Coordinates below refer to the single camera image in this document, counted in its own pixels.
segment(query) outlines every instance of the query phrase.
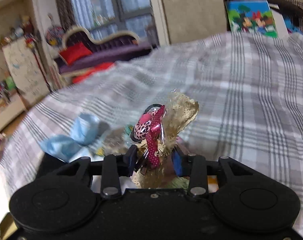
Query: pink ribbon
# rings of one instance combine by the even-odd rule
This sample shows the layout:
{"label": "pink ribbon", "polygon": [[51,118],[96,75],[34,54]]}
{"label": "pink ribbon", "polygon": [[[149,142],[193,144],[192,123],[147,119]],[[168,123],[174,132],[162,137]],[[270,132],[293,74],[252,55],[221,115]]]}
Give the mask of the pink ribbon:
{"label": "pink ribbon", "polygon": [[161,118],[164,115],[165,106],[161,106],[157,110],[154,117],[151,119],[151,126],[149,132],[146,134],[146,141],[148,147],[148,163],[152,168],[158,167],[160,165],[160,160],[158,156],[155,156],[155,152],[158,150],[156,144],[156,138],[161,131]]}

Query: light blue fabric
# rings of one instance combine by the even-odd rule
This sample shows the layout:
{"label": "light blue fabric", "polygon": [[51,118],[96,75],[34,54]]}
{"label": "light blue fabric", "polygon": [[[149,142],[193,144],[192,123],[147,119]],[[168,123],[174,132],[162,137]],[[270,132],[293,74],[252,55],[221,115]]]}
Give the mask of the light blue fabric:
{"label": "light blue fabric", "polygon": [[64,162],[68,162],[81,149],[81,146],[75,140],[62,134],[43,140],[39,143],[39,146],[44,152]]}
{"label": "light blue fabric", "polygon": [[92,143],[98,134],[99,118],[92,114],[81,113],[74,122],[70,137],[82,145]]}
{"label": "light blue fabric", "polygon": [[293,25],[293,23],[291,22],[291,19],[288,16],[284,16],[284,21],[285,21],[286,28],[288,30],[290,30],[292,33],[300,33],[303,35],[301,30],[299,28],[297,28],[295,25]]}

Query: window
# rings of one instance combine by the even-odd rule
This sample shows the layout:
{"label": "window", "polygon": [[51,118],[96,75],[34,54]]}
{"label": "window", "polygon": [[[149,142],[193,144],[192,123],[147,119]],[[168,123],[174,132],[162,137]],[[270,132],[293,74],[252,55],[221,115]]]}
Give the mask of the window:
{"label": "window", "polygon": [[95,39],[130,30],[140,38],[152,21],[150,0],[71,0],[77,24]]}

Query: metal screw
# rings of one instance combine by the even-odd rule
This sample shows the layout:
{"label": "metal screw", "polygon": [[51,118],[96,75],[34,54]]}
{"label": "metal screw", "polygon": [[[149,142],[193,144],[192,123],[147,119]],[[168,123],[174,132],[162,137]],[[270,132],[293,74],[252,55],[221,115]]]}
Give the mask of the metal screw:
{"label": "metal screw", "polygon": [[156,193],[151,194],[151,198],[158,198],[158,197],[159,197],[159,195],[158,195],[158,194],[156,194]]}
{"label": "metal screw", "polygon": [[106,196],[113,196],[116,195],[118,193],[118,189],[116,187],[106,187],[103,189],[103,193]]}
{"label": "metal screw", "polygon": [[193,187],[190,190],[190,193],[192,193],[194,196],[199,196],[199,195],[203,195],[206,193],[206,189],[204,189],[203,187]]}

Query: red pillow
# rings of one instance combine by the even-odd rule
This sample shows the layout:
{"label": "red pillow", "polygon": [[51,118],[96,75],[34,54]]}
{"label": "red pillow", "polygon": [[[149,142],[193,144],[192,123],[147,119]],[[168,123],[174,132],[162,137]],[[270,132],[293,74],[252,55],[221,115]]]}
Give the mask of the red pillow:
{"label": "red pillow", "polygon": [[59,54],[66,64],[70,66],[76,60],[92,55],[93,53],[85,47],[84,43],[79,42],[65,50],[62,50]]}

